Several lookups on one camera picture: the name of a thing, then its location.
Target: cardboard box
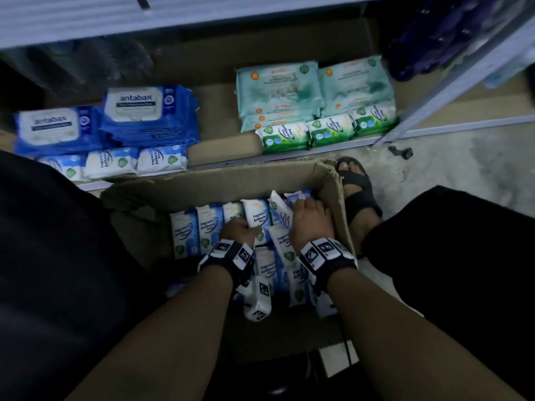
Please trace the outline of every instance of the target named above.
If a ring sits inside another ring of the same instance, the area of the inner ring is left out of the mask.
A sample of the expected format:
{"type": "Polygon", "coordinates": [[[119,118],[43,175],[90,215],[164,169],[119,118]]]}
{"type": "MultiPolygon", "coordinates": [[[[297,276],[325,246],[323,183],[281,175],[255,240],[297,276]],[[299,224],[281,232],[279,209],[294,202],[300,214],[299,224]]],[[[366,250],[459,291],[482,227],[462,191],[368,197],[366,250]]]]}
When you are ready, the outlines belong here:
{"type": "MultiPolygon", "coordinates": [[[[172,259],[169,214],[211,202],[267,198],[314,188],[333,212],[337,239],[353,251],[346,224],[344,195],[332,161],[300,160],[236,166],[146,177],[114,184],[101,195],[112,210],[112,223],[126,248],[152,270],[172,259]]],[[[182,267],[181,261],[174,267],[182,267]]],[[[342,341],[336,318],[320,320],[311,305],[288,309],[274,303],[264,321],[246,320],[242,306],[231,306],[224,340],[238,363],[273,359],[322,348],[342,341]]]]}

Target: forearm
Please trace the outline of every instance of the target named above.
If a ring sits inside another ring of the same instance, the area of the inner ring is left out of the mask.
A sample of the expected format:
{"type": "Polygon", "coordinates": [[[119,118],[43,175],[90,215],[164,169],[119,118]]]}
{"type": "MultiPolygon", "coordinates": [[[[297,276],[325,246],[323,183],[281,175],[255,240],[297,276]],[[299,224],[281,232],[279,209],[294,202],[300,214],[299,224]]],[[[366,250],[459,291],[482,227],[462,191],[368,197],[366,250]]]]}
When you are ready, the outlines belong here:
{"type": "Polygon", "coordinates": [[[68,400],[202,399],[219,350],[232,279],[208,266],[139,323],[68,400]]]}
{"type": "Polygon", "coordinates": [[[471,353],[355,269],[327,288],[385,400],[523,399],[471,353]]]}

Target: mint green wipes package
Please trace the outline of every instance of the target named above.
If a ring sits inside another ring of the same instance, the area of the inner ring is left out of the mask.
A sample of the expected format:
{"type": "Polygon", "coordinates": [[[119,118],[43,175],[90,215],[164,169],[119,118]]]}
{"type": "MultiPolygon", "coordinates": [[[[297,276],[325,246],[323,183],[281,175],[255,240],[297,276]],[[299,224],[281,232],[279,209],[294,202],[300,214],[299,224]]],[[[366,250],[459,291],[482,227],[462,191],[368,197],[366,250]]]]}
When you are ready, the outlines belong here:
{"type": "Polygon", "coordinates": [[[349,141],[355,136],[353,119],[348,114],[340,114],[307,122],[310,144],[313,148],[349,141]]]}
{"type": "Polygon", "coordinates": [[[326,100],[322,117],[394,98],[379,55],[320,69],[319,83],[326,100]]]}
{"type": "Polygon", "coordinates": [[[240,118],[321,108],[318,63],[288,63],[237,70],[237,107],[240,118]]]}
{"type": "Polygon", "coordinates": [[[264,150],[262,153],[298,151],[309,148],[308,127],[305,122],[273,125],[257,129],[264,150]]]}
{"type": "Polygon", "coordinates": [[[398,124],[396,103],[393,99],[361,107],[349,111],[348,114],[355,121],[357,136],[382,134],[398,124]]]}
{"type": "Polygon", "coordinates": [[[241,131],[254,131],[255,129],[270,125],[281,125],[292,122],[308,122],[316,118],[319,118],[319,108],[284,111],[275,114],[249,115],[243,119],[241,131]]]}

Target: black sandal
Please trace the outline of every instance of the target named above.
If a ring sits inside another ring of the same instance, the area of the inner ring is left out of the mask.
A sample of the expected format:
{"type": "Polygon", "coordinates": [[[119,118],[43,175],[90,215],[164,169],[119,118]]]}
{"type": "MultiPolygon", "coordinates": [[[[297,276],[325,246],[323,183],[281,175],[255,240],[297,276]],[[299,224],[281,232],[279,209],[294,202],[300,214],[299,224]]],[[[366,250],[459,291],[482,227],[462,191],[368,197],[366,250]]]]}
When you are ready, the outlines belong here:
{"type": "Polygon", "coordinates": [[[370,176],[367,175],[360,162],[350,157],[340,158],[336,162],[336,170],[338,174],[343,177],[342,185],[353,184],[362,187],[362,191],[351,194],[345,199],[347,225],[349,225],[351,221],[353,221],[355,215],[364,208],[373,208],[377,215],[381,217],[383,215],[383,210],[379,208],[373,197],[370,176]],[[348,165],[350,162],[353,162],[364,174],[353,173],[351,170],[338,170],[340,164],[343,162],[346,162],[348,165]]]}

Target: black wristband strap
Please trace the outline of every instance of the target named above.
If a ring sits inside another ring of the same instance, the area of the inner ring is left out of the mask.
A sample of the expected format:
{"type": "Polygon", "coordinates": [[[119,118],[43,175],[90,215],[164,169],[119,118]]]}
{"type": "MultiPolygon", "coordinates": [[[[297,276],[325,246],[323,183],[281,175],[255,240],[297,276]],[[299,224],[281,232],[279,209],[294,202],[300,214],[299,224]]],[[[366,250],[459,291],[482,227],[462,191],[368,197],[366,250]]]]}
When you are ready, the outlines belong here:
{"type": "Polygon", "coordinates": [[[223,266],[232,277],[235,290],[239,285],[247,287],[251,279],[255,259],[248,244],[238,243],[229,239],[221,239],[213,249],[199,262],[197,271],[206,266],[223,266]]]}
{"type": "Polygon", "coordinates": [[[321,238],[304,245],[299,262],[308,270],[314,292],[327,292],[329,277],[339,269],[357,267],[357,259],[336,239],[321,238]]]}

